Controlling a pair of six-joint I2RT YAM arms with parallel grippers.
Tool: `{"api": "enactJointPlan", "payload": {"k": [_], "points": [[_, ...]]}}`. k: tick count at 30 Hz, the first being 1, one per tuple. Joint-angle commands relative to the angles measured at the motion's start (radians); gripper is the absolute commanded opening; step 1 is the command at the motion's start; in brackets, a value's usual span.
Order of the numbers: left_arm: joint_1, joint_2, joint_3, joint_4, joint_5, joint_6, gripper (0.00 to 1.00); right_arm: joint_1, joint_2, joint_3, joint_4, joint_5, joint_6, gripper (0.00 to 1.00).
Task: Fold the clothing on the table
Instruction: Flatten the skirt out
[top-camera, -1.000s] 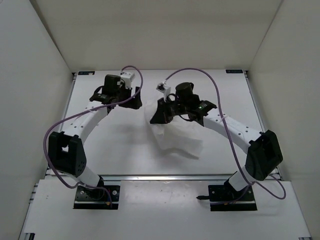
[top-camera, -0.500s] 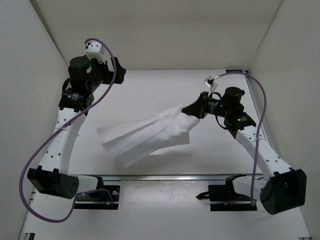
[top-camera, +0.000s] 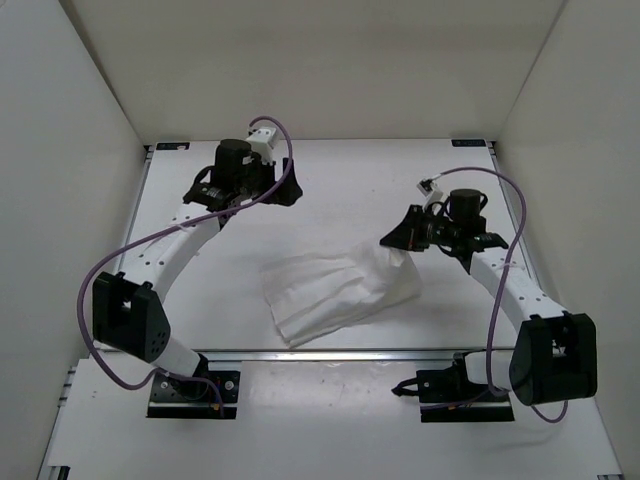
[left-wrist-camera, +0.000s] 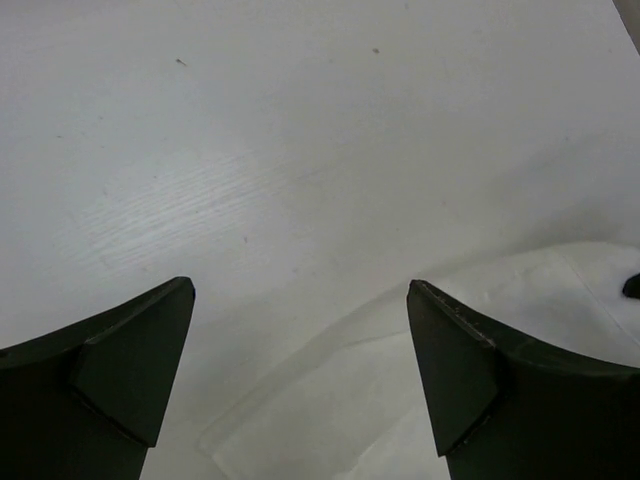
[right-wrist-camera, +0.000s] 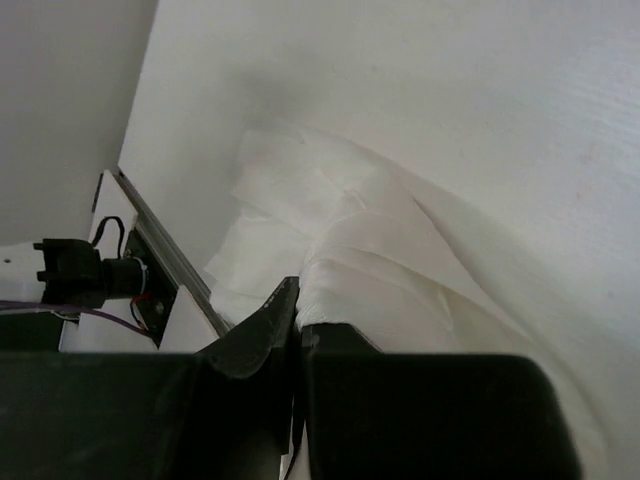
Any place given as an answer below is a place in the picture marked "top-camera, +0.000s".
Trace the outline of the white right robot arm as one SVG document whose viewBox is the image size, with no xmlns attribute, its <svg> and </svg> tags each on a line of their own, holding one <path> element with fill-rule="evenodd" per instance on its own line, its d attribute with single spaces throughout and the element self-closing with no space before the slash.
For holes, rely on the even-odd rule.
<svg viewBox="0 0 640 480">
<path fill-rule="evenodd" d="M 448 376 L 452 395 L 467 401 L 493 386 L 514 393 L 526 406 L 594 396 L 598 380 L 592 319 L 555 302 L 509 257 L 507 242 L 486 228 L 484 193 L 456 189 L 445 195 L 432 181 L 419 187 L 426 204 L 410 206 L 381 246 L 408 252 L 438 247 L 498 301 L 499 312 L 517 334 L 510 350 L 458 354 Z"/>
</svg>

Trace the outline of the white pleated skirt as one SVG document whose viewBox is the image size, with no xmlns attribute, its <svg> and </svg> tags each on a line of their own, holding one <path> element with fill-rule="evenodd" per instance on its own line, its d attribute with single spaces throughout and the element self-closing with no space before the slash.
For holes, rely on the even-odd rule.
<svg viewBox="0 0 640 480">
<path fill-rule="evenodd" d="M 417 298 L 423 288 L 410 254 L 377 241 L 278 260 L 260 275 L 277 333 L 289 347 Z"/>
</svg>

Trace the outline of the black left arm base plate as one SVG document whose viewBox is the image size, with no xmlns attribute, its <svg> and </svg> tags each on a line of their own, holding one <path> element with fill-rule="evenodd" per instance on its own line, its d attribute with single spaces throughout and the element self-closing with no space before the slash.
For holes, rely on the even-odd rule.
<svg viewBox="0 0 640 480">
<path fill-rule="evenodd" d="M 219 368 L 209 365 L 208 378 L 221 394 L 201 382 L 179 382 L 156 374 L 149 394 L 147 417 L 151 419 L 235 420 L 240 390 L 240 364 Z"/>
</svg>

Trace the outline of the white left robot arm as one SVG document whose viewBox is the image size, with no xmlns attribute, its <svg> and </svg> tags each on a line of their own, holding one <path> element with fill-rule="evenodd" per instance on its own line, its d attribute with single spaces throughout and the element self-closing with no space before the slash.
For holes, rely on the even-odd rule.
<svg viewBox="0 0 640 480">
<path fill-rule="evenodd" d="M 205 358 L 177 340 L 164 301 L 199 250 L 239 211 L 255 204 L 289 207 L 302 195 L 294 160 L 275 172 L 267 140 L 224 139 L 211 165 L 200 170 L 167 228 L 116 274 L 100 273 L 92 285 L 95 340 L 162 369 L 188 398 L 208 389 Z"/>
</svg>

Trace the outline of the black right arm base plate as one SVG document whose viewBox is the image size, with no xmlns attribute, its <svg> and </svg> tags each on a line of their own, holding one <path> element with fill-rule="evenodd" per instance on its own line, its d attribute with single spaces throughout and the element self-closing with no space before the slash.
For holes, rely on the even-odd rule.
<svg viewBox="0 0 640 480">
<path fill-rule="evenodd" d="M 415 397 L 422 423 L 506 423 L 515 416 L 507 397 L 494 396 L 486 386 L 471 383 L 464 370 L 418 370 L 399 382 L 391 392 Z"/>
</svg>

